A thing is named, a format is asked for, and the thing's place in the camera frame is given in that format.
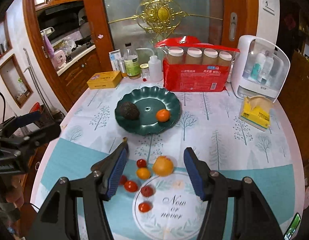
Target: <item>human hand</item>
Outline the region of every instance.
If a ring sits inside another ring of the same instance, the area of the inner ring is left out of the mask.
[[[11,178],[11,185],[13,189],[6,193],[6,200],[9,203],[13,203],[16,208],[23,205],[24,199],[22,194],[22,186],[20,184],[20,179],[24,175],[16,175]]]

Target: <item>tablecloth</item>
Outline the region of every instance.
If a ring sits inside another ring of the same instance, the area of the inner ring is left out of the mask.
[[[115,239],[195,239],[207,203],[195,194],[183,163],[183,151],[192,147],[200,160],[228,178],[254,179],[272,208],[282,231],[295,211],[295,178],[290,147],[278,113],[271,111],[271,127],[263,132],[238,118],[242,100],[227,85],[220,93],[175,93],[182,114],[171,129],[158,135],[139,136],[122,129],[114,109],[123,95],[143,86],[162,83],[123,80],[115,89],[91,90],[75,109],[56,143],[37,188],[35,204],[40,206],[59,177],[86,176],[95,162],[105,158],[128,138],[129,160],[124,174],[139,186],[152,185],[156,193],[145,199],[139,192],[119,187],[105,202],[105,210]],[[169,156],[176,167],[173,175],[153,176],[141,181],[135,175],[136,161],[144,158],[151,165],[160,155]],[[138,204],[153,204],[142,214]],[[231,234],[233,199],[229,199],[224,239]],[[82,239],[85,239],[83,207],[79,206]]]

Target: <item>pink appliance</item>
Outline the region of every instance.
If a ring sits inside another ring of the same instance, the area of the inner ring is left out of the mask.
[[[58,71],[63,63],[66,62],[66,55],[63,50],[58,50],[53,53],[51,62],[56,71]]]

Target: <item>orange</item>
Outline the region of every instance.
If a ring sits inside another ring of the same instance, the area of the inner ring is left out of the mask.
[[[173,162],[166,156],[159,156],[152,166],[155,174],[165,177],[173,173]]]
[[[151,176],[151,172],[147,168],[139,168],[136,171],[136,175],[140,179],[149,179]]]
[[[167,109],[161,109],[155,117],[159,122],[167,122],[170,119],[170,112]]]

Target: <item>phone screen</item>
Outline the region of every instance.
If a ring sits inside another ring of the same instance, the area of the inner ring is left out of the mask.
[[[284,240],[291,239],[292,235],[294,234],[294,232],[298,228],[298,225],[300,224],[300,222],[301,222],[301,216],[300,216],[299,213],[297,213],[294,216],[294,218],[293,218],[289,228],[287,229],[286,233],[284,234]]]

